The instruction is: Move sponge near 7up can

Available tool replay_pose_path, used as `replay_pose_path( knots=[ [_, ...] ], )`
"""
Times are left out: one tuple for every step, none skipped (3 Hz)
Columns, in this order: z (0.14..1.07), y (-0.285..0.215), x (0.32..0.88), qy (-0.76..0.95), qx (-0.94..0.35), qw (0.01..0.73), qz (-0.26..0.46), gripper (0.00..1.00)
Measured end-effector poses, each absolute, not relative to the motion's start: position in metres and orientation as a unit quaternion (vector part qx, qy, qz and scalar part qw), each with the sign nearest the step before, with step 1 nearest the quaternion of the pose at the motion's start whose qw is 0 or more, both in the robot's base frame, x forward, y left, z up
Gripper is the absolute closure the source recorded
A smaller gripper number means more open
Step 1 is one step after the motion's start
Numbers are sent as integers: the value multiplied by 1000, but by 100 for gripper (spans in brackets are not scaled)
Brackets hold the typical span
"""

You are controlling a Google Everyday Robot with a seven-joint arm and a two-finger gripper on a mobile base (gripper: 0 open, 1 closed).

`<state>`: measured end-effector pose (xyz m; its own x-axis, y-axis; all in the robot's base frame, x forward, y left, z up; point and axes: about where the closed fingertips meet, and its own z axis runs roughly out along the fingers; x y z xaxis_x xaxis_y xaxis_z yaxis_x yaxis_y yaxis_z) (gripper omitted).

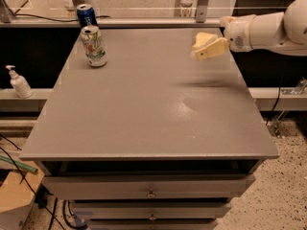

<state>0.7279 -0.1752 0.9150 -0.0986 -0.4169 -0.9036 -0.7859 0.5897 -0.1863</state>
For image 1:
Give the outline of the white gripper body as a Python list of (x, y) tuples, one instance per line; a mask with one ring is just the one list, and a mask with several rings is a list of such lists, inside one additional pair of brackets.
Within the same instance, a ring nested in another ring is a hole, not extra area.
[(252, 50), (250, 30), (256, 15), (251, 14), (235, 17), (236, 19), (234, 21), (227, 27), (224, 27), (224, 37), (227, 39), (231, 51), (236, 53), (250, 52)]

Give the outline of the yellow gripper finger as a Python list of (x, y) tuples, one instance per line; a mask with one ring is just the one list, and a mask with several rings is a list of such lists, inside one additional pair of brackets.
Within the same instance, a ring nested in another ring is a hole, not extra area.
[(193, 50), (190, 57), (194, 60), (205, 60), (218, 57), (226, 53), (229, 49), (228, 42), (225, 38), (218, 38), (206, 46), (201, 46), (197, 50)]
[(235, 19), (236, 19), (235, 16), (223, 16), (220, 18), (220, 25), (222, 27), (227, 27)]

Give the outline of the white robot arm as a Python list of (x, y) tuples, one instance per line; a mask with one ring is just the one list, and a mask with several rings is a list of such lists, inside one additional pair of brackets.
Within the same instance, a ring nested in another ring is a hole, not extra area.
[(197, 33), (191, 58), (268, 50), (286, 56), (307, 56), (307, 0), (295, 0), (284, 12), (220, 18), (224, 36)]

